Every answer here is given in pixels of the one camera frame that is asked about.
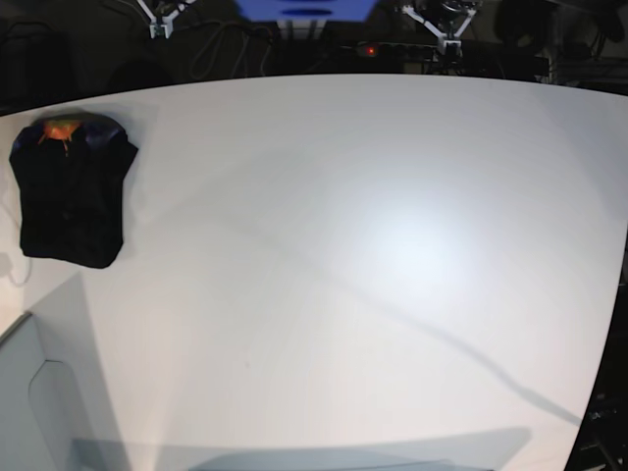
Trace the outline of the black T-shirt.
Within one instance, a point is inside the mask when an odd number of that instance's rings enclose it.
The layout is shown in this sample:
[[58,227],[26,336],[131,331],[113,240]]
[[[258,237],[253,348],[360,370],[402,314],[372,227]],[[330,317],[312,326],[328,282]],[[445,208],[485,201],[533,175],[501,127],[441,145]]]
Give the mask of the black T-shirt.
[[124,244],[124,181],[137,153],[125,128],[100,114],[56,115],[23,128],[9,156],[23,254],[109,267]]

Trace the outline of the black power strip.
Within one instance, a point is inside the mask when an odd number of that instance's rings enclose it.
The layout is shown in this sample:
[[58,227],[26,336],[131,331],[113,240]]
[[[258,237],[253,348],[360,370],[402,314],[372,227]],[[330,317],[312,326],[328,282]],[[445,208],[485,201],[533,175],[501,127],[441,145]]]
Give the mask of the black power strip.
[[436,63],[445,59],[445,56],[434,44],[359,42],[343,45],[341,49],[351,50],[358,57],[367,59],[387,59],[413,63]]

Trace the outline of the blue box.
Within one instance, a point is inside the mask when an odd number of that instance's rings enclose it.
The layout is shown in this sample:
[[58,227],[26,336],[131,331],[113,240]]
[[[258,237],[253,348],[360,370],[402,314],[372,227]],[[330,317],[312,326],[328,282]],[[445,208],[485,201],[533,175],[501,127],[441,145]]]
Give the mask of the blue box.
[[287,20],[364,22],[376,0],[236,0],[241,14],[253,22]]

